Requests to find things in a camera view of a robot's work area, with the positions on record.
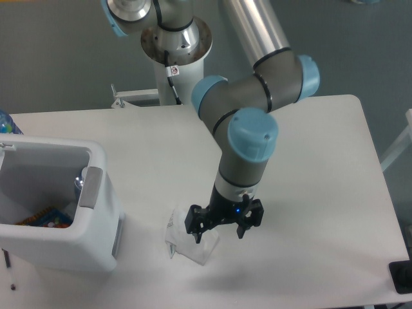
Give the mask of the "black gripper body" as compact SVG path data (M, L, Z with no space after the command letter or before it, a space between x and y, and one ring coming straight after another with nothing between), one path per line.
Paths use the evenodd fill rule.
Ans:
M218 225L226 225L241 222L244 228L248 229L253 226L253 220L248 219L246 214L249 212L248 207L252 205L252 200L247 194L244 194L242 201L232 201L224 198L214 186L207 207L208 229L213 229Z

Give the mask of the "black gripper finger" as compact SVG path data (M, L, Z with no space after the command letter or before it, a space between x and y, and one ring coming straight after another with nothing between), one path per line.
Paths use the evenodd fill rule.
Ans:
M199 244L203 233L212 229L210 208L202 208L199 205L191 205L184 223L186 232L188 234L192 234L196 244Z
M243 198L243 201L236 207L235 222L238 224L236 233L242 239L247 230L251 227L261 225L264 208L260 199Z

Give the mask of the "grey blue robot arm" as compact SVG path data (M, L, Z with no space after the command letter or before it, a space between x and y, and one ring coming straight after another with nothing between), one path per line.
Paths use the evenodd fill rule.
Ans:
M140 32L152 60L162 105L190 104L221 149L210 202L192 205L185 229L196 242L218 225L235 223L239 238L261 224L264 208L256 189L278 135L272 112L312 96L319 69L296 55L268 1L225 1L253 74L237 82L205 76L209 27L192 1L103 1L102 9L120 37Z

